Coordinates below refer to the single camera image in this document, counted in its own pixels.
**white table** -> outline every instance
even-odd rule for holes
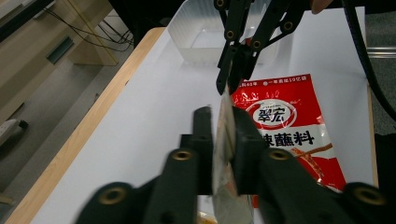
[[[362,9],[359,15],[364,24]],[[191,133],[196,108],[212,106],[215,131],[218,72],[215,64],[185,63],[165,30],[32,223],[73,223],[103,185],[138,187],[159,174],[180,135]],[[343,10],[306,12],[296,32],[280,41],[275,62],[258,65],[252,79],[307,73],[346,181],[375,184],[370,94]],[[210,212],[210,203],[200,203]]]

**floor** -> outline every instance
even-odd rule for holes
[[[120,33],[127,30],[115,12],[110,13],[106,21]],[[392,33],[396,32],[395,24],[396,13],[368,16],[368,45],[396,46],[396,34]],[[113,43],[109,43],[109,46],[117,49],[127,47]],[[117,66],[77,65],[63,60],[56,71],[12,116],[25,119],[30,126],[25,132],[17,130],[0,146],[0,192],[11,196],[15,201],[11,205],[0,204],[0,223],[6,221],[39,178],[132,50],[133,48],[128,48],[124,52],[115,52],[120,61]],[[396,105],[396,92],[392,85],[396,83],[395,60],[373,60],[379,82],[393,105]],[[376,133],[395,133],[395,122],[385,114],[374,97],[373,112]]]

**white oval logo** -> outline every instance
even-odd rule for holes
[[[275,130],[289,127],[297,118],[296,108],[281,100],[260,100],[247,108],[256,126],[260,129]]]

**red packet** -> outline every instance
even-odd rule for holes
[[[289,150],[320,185],[343,189],[346,181],[310,75],[243,82],[233,101],[253,117],[270,147]]]

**transparent plastic container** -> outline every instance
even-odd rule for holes
[[[271,0],[256,0],[250,7],[242,39],[251,37]],[[168,25],[180,54],[191,63],[217,63],[225,44],[224,27],[213,0],[187,0]],[[258,63],[270,63],[277,43],[262,50]]]

